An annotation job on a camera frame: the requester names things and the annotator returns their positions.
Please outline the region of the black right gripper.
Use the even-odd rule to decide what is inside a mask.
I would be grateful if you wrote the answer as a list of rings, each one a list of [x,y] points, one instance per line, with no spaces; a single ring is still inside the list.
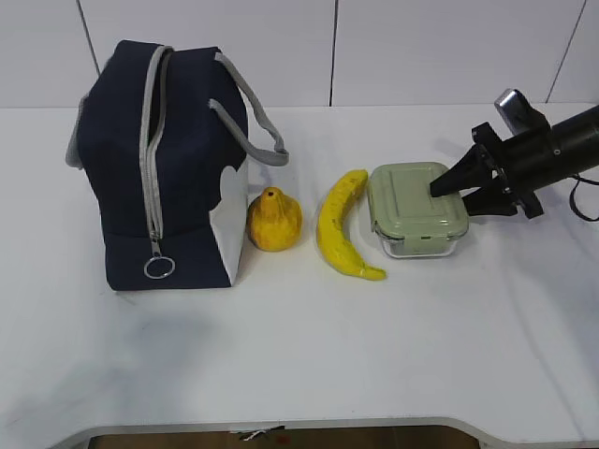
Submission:
[[[552,157],[550,128],[502,140],[489,123],[473,129],[474,145],[459,162],[430,184],[432,197],[481,187],[462,198],[468,214],[529,219],[544,213],[535,194],[542,165]]]

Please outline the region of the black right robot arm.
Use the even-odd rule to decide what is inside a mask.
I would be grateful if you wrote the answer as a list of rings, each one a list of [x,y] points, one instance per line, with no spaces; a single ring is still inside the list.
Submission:
[[[537,190],[598,166],[597,107],[554,125],[538,110],[528,111],[534,126],[506,140],[489,123],[473,128],[473,146],[431,182],[431,196],[469,189],[462,200],[471,216],[523,210],[532,219],[544,213]]]

